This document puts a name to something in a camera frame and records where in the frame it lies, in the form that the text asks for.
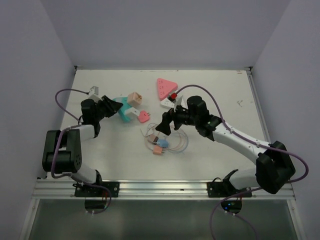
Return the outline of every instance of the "teal object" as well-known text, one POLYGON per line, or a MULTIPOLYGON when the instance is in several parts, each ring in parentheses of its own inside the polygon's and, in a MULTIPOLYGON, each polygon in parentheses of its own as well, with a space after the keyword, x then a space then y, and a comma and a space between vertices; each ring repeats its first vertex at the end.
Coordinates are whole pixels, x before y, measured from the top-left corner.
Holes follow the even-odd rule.
POLYGON ((113 101, 115 102, 118 102, 118 103, 122 103, 123 106, 120 108, 120 110, 118 111, 118 114, 120 115, 121 119, 125 122, 125 123, 128 123, 131 121, 131 118, 126 116, 125 115, 125 111, 127 109, 130 109, 132 108, 132 106, 130 106, 128 103, 127 103, 127 99, 128 97, 116 97, 114 99, 112 99, 113 101))

